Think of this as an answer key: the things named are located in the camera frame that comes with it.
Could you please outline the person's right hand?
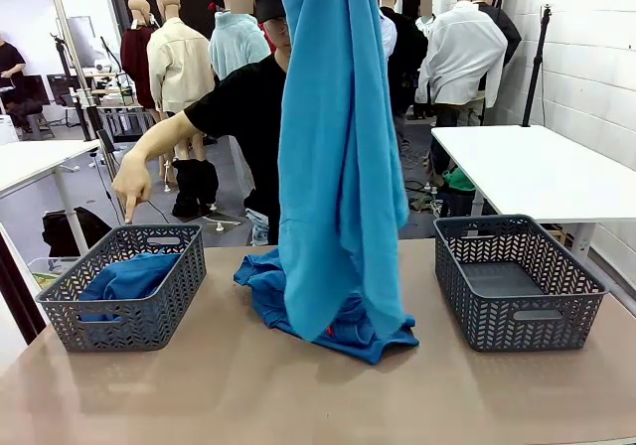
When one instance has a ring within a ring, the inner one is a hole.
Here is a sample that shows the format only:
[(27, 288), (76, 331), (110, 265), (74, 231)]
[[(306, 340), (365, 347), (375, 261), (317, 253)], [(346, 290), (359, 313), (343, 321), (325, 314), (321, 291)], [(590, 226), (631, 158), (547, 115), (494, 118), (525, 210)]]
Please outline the person's right hand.
[(144, 153), (134, 147), (124, 155), (112, 182), (113, 191), (122, 202), (126, 224), (132, 224), (136, 207), (147, 202), (151, 195), (152, 181), (146, 161)]

